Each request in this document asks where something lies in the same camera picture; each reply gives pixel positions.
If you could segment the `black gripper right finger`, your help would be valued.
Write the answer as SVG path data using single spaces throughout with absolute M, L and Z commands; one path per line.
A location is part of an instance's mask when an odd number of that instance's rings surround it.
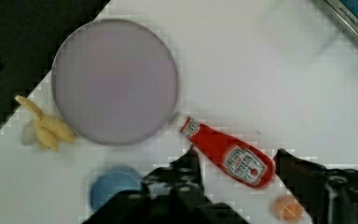
M 358 170 L 328 169 L 280 148 L 276 175 L 307 211 L 313 224 L 358 224 Z

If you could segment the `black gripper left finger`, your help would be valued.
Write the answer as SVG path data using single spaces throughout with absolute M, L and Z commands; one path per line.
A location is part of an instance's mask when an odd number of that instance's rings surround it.
M 116 194 L 83 224 L 249 224 L 229 205 L 204 194 L 194 149 L 142 176 L 141 187 Z

